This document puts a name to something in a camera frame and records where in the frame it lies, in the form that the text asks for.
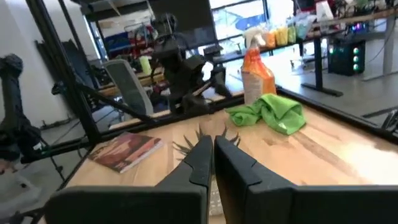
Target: green cloth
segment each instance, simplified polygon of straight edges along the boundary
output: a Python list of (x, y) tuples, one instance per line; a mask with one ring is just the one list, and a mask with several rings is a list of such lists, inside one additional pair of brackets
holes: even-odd
[(262, 118), (270, 128), (286, 135), (293, 134), (305, 124), (300, 103), (271, 93), (252, 105), (237, 106), (226, 112), (237, 126), (255, 125)]

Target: spray bottle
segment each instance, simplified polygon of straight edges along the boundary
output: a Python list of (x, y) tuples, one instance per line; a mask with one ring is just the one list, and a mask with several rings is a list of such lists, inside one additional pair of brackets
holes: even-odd
[(266, 44), (262, 35), (260, 27), (250, 28), (243, 34), (246, 46), (249, 46), (242, 66), (245, 104), (255, 102), (266, 93), (276, 94), (274, 74), (261, 61), (259, 47)]

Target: computer tower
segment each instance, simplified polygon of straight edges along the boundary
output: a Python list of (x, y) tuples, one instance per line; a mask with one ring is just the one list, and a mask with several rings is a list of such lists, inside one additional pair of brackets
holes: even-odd
[(328, 72), (352, 76), (365, 71), (365, 41), (335, 39), (328, 46)]

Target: chair backrest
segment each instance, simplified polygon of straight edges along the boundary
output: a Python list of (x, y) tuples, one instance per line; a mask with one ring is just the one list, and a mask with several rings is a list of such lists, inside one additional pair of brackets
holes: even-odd
[(123, 59), (105, 62), (104, 68), (119, 88), (123, 102), (138, 113), (150, 115), (154, 107), (129, 63)]

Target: book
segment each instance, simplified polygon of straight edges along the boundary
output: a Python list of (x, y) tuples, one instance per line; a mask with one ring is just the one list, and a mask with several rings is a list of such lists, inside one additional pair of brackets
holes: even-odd
[(160, 148), (163, 142), (150, 136), (122, 133), (88, 158), (122, 174)]

